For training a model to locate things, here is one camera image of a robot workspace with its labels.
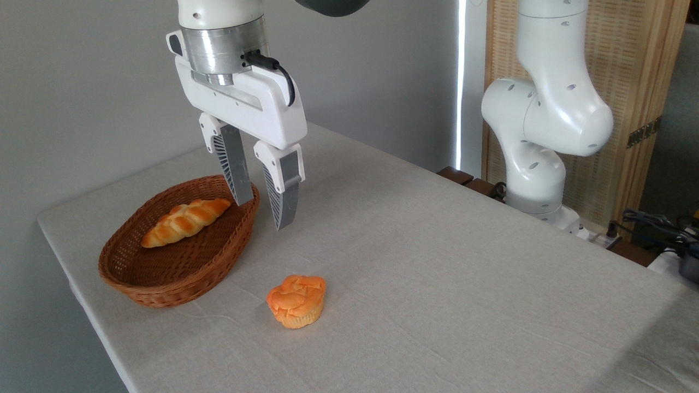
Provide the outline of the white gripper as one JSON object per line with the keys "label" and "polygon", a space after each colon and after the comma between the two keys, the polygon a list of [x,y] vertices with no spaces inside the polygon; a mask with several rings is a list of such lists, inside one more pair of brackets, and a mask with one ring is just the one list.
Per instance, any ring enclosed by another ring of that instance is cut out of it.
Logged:
{"label": "white gripper", "polygon": [[262,140],[254,153],[264,168],[276,229],[290,225],[306,179],[298,142],[307,134],[307,123],[295,81],[253,65],[234,74],[233,85],[215,86],[204,83],[182,56],[175,56],[175,67],[187,99],[204,112],[199,117],[203,139],[217,157],[235,203],[242,206],[254,198],[241,130]]}

